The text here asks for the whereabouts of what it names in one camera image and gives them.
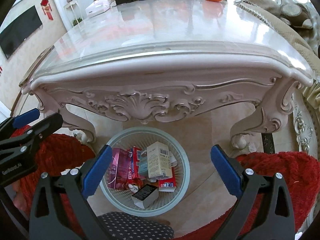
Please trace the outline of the left hand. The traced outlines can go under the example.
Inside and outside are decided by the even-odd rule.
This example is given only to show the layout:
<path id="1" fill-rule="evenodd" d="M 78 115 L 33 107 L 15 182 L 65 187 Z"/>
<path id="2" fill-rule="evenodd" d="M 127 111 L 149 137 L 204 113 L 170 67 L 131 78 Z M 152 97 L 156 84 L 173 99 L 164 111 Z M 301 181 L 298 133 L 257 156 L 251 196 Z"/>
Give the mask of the left hand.
<path id="1" fill-rule="evenodd" d="M 20 181 L 16 181 L 12 183 L 12 189 L 15 192 L 15 196 L 13 198 L 13 204 L 20 211 L 23 211 L 25 215 L 29 218 L 30 210 L 27 201 L 24 198 L 23 191 L 21 188 Z"/>

